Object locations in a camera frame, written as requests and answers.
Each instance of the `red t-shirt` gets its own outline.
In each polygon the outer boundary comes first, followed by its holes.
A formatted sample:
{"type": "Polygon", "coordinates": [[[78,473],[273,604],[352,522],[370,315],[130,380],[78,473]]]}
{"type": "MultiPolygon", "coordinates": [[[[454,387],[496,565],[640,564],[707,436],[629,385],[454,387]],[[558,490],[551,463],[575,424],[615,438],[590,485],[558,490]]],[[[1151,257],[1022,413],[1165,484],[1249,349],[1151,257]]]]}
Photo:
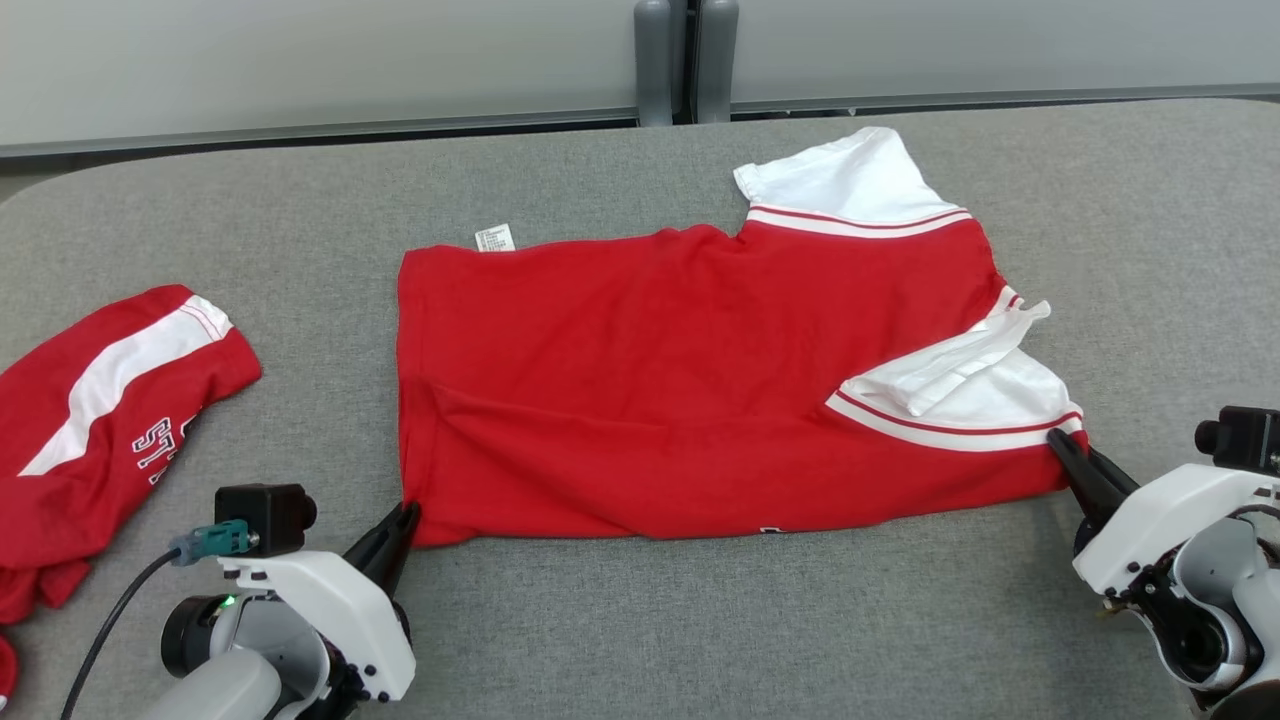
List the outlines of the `red t-shirt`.
{"type": "Polygon", "coordinates": [[[735,172],[698,225],[399,277],[401,464],[419,544],[850,528],[1062,487],[1061,380],[964,209],[865,128],[735,172]]]}

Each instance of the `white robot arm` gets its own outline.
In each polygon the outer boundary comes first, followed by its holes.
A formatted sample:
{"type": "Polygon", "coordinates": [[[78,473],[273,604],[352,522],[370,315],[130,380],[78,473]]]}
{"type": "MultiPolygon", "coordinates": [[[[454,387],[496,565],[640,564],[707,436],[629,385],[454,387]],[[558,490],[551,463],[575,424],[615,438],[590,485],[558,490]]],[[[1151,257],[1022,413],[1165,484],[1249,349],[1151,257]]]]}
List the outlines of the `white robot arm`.
{"type": "Polygon", "coordinates": [[[1051,432],[1084,510],[1074,566],[1151,630],[1165,669],[1211,720],[1280,717],[1280,559],[1247,512],[1280,518],[1280,413],[1225,407],[1183,465],[1139,487],[1097,448],[1051,432]]]}
{"type": "Polygon", "coordinates": [[[417,505],[397,507],[339,556],[293,550],[302,543],[293,530],[305,514],[282,523],[288,512],[280,509],[301,502],[296,496],[243,488],[219,493],[229,491],[228,505],[250,509],[237,516],[274,506],[257,521],[244,518],[268,552],[218,557],[223,577],[244,592],[189,597],[170,614],[160,653],[180,682],[145,720],[339,720],[360,701],[403,698],[416,662],[407,619],[390,596],[417,505]],[[287,552],[273,553],[273,539],[287,552]]]}

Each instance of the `gray fabric surface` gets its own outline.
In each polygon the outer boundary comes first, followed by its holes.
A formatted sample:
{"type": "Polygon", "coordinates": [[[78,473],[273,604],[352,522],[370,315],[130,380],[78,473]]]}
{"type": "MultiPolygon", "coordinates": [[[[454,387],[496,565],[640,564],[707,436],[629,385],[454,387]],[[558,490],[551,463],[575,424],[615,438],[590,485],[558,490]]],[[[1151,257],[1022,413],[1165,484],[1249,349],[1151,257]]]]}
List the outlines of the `gray fabric surface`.
{"type": "MultiPolygon", "coordinates": [[[[1147,479],[1198,456],[1224,404],[1280,405],[1280,106],[1217,100],[280,149],[96,168],[0,206],[0,366],[95,307],[183,282],[225,309],[265,377],[200,420],[155,496],[61,611],[5,629],[5,720],[50,717],[88,642],[220,484],[301,482],[312,548],[399,496],[401,254],[511,223],[526,246],[709,222],[730,170],[897,128],[927,181],[987,227],[1027,297],[1028,350],[1096,442],[1147,479]]],[[[887,477],[883,482],[893,482],[887,477]]],[[[475,541],[420,551],[398,593],[417,680],[365,717],[1167,719],[1132,619],[1098,620],[1060,495],[818,534],[475,541]]],[[[128,717],[173,680],[157,638],[212,565],[161,571],[125,612],[78,717],[128,717]]]]}

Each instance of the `red stripe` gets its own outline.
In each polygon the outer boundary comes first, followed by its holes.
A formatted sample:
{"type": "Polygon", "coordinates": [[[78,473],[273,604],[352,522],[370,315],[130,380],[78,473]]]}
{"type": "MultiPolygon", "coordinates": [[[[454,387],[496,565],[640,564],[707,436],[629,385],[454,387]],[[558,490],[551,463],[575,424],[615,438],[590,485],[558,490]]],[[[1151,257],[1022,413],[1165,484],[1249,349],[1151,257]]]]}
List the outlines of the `red stripe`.
{"type": "Polygon", "coordinates": [[[872,415],[876,415],[877,418],[888,420],[891,423],[895,423],[895,424],[899,424],[899,425],[905,425],[908,428],[915,428],[918,430],[929,430],[929,432],[934,432],[934,433],[948,433],[948,434],[955,434],[955,436],[1004,436],[1004,434],[1012,434],[1012,433],[1025,433],[1025,432],[1030,432],[1030,430],[1047,430],[1050,428],[1056,428],[1057,425],[1061,425],[1062,423],[1070,420],[1071,418],[1076,418],[1079,420],[1084,420],[1084,416],[1082,416],[1079,413],[1071,411],[1071,413],[1068,413],[1066,415],[1062,415],[1057,420],[1051,420],[1048,423],[1041,423],[1038,425],[1021,425],[1021,427],[1016,427],[1016,428],[993,428],[993,429],[941,428],[938,425],[925,425],[923,423],[911,423],[909,420],[902,420],[901,418],[895,418],[895,416],[888,415],[886,413],[882,413],[882,411],[879,411],[879,410],[877,410],[877,409],[874,409],[874,407],[872,407],[872,406],[869,406],[869,405],[867,405],[864,402],[859,402],[859,401],[854,400],[852,397],[849,397],[847,395],[845,395],[842,391],[838,391],[838,389],[836,391],[836,395],[838,395],[840,397],[842,397],[845,401],[847,401],[847,402],[850,402],[852,405],[856,405],[858,407],[861,407],[863,410],[870,413],[872,415]]]}
{"type": "Polygon", "coordinates": [[[751,209],[753,210],[760,210],[763,213],[773,213],[774,215],[790,215],[792,218],[804,218],[806,220],[826,220],[828,223],[840,223],[840,224],[844,224],[844,225],[852,225],[855,228],[872,229],[872,231],[879,231],[879,229],[891,231],[891,229],[901,229],[901,228],[914,228],[914,227],[919,227],[919,225],[924,225],[924,224],[932,223],[934,220],[941,220],[942,218],[950,218],[952,215],[968,215],[969,214],[968,210],[957,209],[957,210],[948,210],[946,213],[942,213],[941,215],[933,215],[932,218],[924,218],[923,220],[913,220],[910,223],[902,223],[900,225],[893,225],[893,224],[873,225],[873,224],[868,224],[868,223],[855,223],[852,220],[845,220],[842,218],[832,218],[829,215],[813,215],[810,213],[800,213],[797,210],[781,210],[781,209],[777,209],[777,208],[768,208],[765,205],[755,205],[751,209]]]}
{"type": "Polygon", "coordinates": [[[209,340],[218,342],[218,336],[215,336],[214,332],[209,329],[209,325],[206,325],[205,322],[200,319],[200,315],[204,315],[204,313],[196,315],[196,313],[192,311],[193,309],[187,307],[186,305],[179,306],[178,310],[180,310],[184,315],[189,315],[193,320],[196,320],[196,323],[200,325],[200,329],[205,331],[205,334],[209,336],[209,340]]]}

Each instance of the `black cable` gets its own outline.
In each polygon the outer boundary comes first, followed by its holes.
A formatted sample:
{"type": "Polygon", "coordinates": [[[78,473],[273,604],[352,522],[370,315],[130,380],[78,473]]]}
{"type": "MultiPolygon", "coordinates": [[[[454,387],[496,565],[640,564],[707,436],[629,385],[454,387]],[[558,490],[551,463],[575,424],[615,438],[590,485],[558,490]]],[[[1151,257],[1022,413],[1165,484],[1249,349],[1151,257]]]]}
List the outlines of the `black cable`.
{"type": "Polygon", "coordinates": [[[84,656],[84,664],[81,665],[81,671],[76,675],[76,682],[72,683],[72,691],[67,693],[67,703],[63,705],[61,720],[70,720],[72,711],[76,710],[76,700],[79,698],[79,692],[84,689],[84,680],[88,679],[88,671],[93,667],[93,661],[97,660],[97,653],[102,652],[102,646],[106,644],[106,635],[111,634],[111,628],[115,626],[115,621],[119,620],[120,614],[124,612],[124,606],[133,600],[133,596],[138,592],[138,588],[142,587],[142,583],[147,582],[147,579],[151,578],[156,570],[172,560],[175,560],[179,555],[182,555],[182,551],[173,548],[160,557],[156,557],[155,561],[152,561],[151,565],[147,565],[146,570],[138,573],[138,577],[134,578],[133,582],[129,583],[129,587],[124,589],[124,594],[122,594],[120,600],[115,602],[115,607],[111,609],[111,614],[106,616],[106,621],[102,623],[102,628],[99,629],[97,637],[93,638],[93,644],[90,646],[88,655],[84,656]]]}

